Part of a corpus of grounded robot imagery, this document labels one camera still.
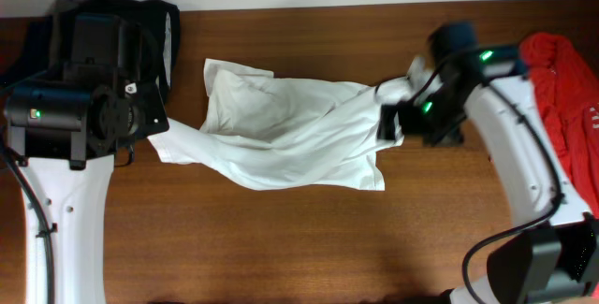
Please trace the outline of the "white t-shirt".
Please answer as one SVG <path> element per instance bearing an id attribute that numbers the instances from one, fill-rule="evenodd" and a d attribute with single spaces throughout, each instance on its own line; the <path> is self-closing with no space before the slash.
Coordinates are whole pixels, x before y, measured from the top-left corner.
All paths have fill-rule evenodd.
<path id="1" fill-rule="evenodd" d="M 202 164 L 263 191 L 311 184 L 382 191 L 377 152 L 403 143 L 378 138 L 381 109 L 408 99 L 407 78 L 371 87 L 349 81 L 277 79 L 268 70 L 209 59 L 204 124 L 170 120 L 149 138 L 160 160 Z"/>

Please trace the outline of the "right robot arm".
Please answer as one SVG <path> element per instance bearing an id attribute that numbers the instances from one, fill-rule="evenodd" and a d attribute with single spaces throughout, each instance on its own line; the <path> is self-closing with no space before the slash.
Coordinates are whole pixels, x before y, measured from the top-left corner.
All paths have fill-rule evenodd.
<path id="1" fill-rule="evenodd" d="M 434 68 L 413 62 L 407 74 L 376 86 L 377 136 L 417 133 L 428 145 L 458 141 L 472 123 L 495 166 L 511 210 L 511 228 L 479 242 L 486 274 L 436 297 L 439 303 L 557 303 L 598 287 L 598 221 L 562 168 L 516 47 L 483 48 L 469 22 L 429 37 Z"/>

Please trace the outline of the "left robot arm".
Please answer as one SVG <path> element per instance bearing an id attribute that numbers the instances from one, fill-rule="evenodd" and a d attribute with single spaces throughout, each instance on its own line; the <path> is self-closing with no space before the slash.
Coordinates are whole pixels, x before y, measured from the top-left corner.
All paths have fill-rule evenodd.
<path id="1" fill-rule="evenodd" d="M 83 13 L 51 41 L 51 65 L 8 96 L 1 157 L 21 187 L 28 303 L 102 303 L 104 215 L 119 151 L 169 128 L 174 39 Z"/>

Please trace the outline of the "black folded garment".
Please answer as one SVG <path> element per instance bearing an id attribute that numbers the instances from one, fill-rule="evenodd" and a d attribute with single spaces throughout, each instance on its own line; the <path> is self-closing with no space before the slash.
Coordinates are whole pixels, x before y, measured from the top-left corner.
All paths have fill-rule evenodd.
<path id="1" fill-rule="evenodd" d="M 179 8 L 163 0 L 55 0 L 49 10 L 49 65 L 70 58 L 75 18 L 83 13 L 118 16 L 138 27 L 147 50 L 142 77 L 153 80 L 167 102 L 181 45 Z"/>

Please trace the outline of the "red hooded garment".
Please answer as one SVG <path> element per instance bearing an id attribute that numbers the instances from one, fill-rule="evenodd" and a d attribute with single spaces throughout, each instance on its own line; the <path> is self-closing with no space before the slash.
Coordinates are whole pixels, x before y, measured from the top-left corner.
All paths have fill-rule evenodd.
<path id="1" fill-rule="evenodd" d="M 536 33 L 519 45 L 535 101 L 562 168 L 598 214 L 598 78 L 571 41 Z"/>

